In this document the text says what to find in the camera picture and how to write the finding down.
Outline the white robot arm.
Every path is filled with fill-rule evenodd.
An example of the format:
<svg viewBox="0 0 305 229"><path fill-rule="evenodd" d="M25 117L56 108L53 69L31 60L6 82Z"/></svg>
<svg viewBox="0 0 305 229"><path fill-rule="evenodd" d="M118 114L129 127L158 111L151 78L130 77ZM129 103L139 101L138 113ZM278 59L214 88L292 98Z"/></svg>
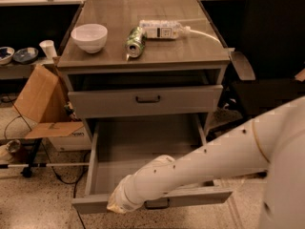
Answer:
<svg viewBox="0 0 305 229"><path fill-rule="evenodd" d="M259 229L305 229L305 97L285 103L174 159L124 177L107 209L125 214L182 186L267 171Z"/></svg>

